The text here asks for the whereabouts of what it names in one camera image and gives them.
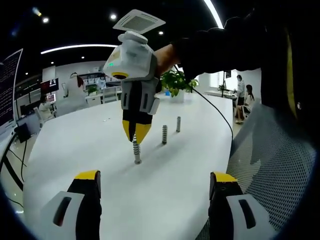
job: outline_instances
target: black jacket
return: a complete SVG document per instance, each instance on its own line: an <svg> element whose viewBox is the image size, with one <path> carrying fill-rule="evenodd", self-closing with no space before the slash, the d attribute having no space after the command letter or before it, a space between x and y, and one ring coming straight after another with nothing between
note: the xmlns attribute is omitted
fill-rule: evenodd
<svg viewBox="0 0 320 240"><path fill-rule="evenodd" d="M173 46L187 79L202 73L261 68L262 104L294 117L287 97L289 35L297 119L319 142L315 132L318 132L316 114L320 110L316 103L320 97L313 89L319 78L314 67L315 62L319 63L316 50L319 42L316 42L315 33L318 26L314 27L312 20L316 15L313 15L312 6L293 4L296 6L260 2L245 18L229 19L224 29L199 31L190 38L174 42Z"/></svg>

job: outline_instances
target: window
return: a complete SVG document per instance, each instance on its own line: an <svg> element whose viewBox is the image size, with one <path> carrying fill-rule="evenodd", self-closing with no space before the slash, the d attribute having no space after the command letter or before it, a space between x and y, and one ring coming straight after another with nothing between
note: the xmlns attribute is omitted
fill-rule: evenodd
<svg viewBox="0 0 320 240"><path fill-rule="evenodd" d="M225 78L226 88L229 90L238 88L238 80L237 80L238 71L232 70L231 77ZM210 74L210 87L218 88L219 85L222 85L224 82L224 72L219 71L216 73Z"/></svg>

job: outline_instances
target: black sleeve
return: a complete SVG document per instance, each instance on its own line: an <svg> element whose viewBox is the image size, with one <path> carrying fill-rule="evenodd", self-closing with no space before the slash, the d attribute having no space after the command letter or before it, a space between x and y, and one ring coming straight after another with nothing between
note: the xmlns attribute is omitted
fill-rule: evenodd
<svg viewBox="0 0 320 240"><path fill-rule="evenodd" d="M198 31L172 45L186 79L193 79L202 73L260 68L265 42L265 27L253 10L245 18L229 19L224 29Z"/></svg>

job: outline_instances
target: gray mesh fabric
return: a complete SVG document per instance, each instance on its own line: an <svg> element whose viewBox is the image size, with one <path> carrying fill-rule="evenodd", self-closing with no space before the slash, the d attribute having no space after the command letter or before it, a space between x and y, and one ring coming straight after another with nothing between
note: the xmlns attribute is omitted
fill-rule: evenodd
<svg viewBox="0 0 320 240"><path fill-rule="evenodd" d="M232 142L226 172L264 206L279 231L304 194L316 154L293 119L256 103ZM210 239L209 227L208 220L196 239Z"/></svg>

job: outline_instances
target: green plant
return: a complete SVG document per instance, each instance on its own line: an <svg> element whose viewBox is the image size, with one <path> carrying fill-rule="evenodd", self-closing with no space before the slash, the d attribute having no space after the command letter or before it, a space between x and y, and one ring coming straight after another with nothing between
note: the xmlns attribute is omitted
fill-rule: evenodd
<svg viewBox="0 0 320 240"><path fill-rule="evenodd" d="M90 85L88 87L88 94L94 93L97 91L97 86L96 85Z"/></svg>
<svg viewBox="0 0 320 240"><path fill-rule="evenodd" d="M171 97L177 96L179 90L185 90L187 93L192 91L192 88L198 85L198 81L192 79L189 84L186 83L185 74L183 71L167 71L161 78L162 90L168 89L171 93Z"/></svg>
<svg viewBox="0 0 320 240"><path fill-rule="evenodd" d="M227 90L226 86L224 86L224 85L222 85L222 84L219 85L218 91L222 92L222 91L225 91L225 90Z"/></svg>

